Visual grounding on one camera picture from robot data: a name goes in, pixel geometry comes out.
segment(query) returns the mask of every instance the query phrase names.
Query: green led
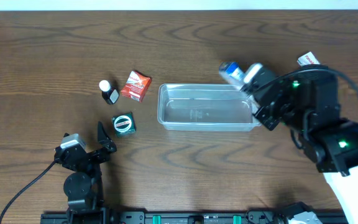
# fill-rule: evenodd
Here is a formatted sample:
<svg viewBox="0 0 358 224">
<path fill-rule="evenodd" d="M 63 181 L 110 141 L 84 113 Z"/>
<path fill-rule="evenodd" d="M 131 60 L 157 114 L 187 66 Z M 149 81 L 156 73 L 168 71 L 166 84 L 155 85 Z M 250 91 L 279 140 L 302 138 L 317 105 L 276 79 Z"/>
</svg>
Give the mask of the green led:
<svg viewBox="0 0 358 224">
<path fill-rule="evenodd" d="M 299 85 L 301 85 L 301 83 L 299 83 L 299 82 L 296 81 L 296 80 L 292 83 L 292 87 L 293 87 L 293 88 L 297 88 Z"/>
<path fill-rule="evenodd" d="M 346 147 L 346 146 L 348 146 L 348 143 L 345 142 L 345 141 L 340 141 L 340 142 L 338 142 L 338 143 L 339 143 L 339 147 Z"/>
</svg>

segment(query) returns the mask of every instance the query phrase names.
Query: white wall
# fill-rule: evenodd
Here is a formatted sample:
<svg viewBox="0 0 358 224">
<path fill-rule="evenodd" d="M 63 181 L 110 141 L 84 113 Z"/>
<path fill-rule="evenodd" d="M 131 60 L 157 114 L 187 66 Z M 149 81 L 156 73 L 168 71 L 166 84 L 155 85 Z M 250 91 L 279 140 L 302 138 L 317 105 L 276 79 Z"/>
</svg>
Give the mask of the white wall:
<svg viewBox="0 0 358 224">
<path fill-rule="evenodd" d="M 0 0 L 0 11 L 358 9 L 358 0 Z"/>
</svg>

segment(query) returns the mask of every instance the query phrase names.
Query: clear plastic bin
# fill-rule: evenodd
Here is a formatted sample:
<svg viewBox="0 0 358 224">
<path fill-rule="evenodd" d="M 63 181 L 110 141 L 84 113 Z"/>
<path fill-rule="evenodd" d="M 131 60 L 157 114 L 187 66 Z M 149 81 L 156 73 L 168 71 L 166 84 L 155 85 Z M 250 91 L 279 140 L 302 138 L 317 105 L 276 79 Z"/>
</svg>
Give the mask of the clear plastic bin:
<svg viewBox="0 0 358 224">
<path fill-rule="evenodd" d="M 167 130 L 250 131 L 257 106 L 232 85 L 163 84 L 157 119 Z"/>
</svg>

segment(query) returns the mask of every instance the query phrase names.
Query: dark bottle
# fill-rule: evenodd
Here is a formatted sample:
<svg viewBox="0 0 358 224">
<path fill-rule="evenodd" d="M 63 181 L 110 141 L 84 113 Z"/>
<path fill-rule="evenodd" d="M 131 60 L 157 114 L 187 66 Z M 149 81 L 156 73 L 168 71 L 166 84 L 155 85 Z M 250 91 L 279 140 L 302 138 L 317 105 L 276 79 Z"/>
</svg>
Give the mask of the dark bottle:
<svg viewBox="0 0 358 224">
<path fill-rule="evenodd" d="M 118 91 L 110 85 L 107 80 L 101 80 L 99 87 L 102 90 L 102 97 L 106 100 L 107 104 L 115 104 L 118 100 Z"/>
</svg>

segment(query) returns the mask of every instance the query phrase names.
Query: red box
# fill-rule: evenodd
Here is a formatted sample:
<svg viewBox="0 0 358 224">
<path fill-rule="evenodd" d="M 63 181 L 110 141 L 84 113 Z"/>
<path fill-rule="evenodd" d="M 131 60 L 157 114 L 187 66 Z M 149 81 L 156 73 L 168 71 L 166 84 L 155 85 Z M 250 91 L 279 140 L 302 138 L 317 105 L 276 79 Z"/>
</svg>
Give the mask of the red box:
<svg viewBox="0 0 358 224">
<path fill-rule="evenodd" d="M 151 78 L 145 77 L 139 72 L 131 71 L 127 83 L 121 90 L 121 94 L 128 98 L 142 102 L 150 83 L 152 83 Z"/>
</svg>

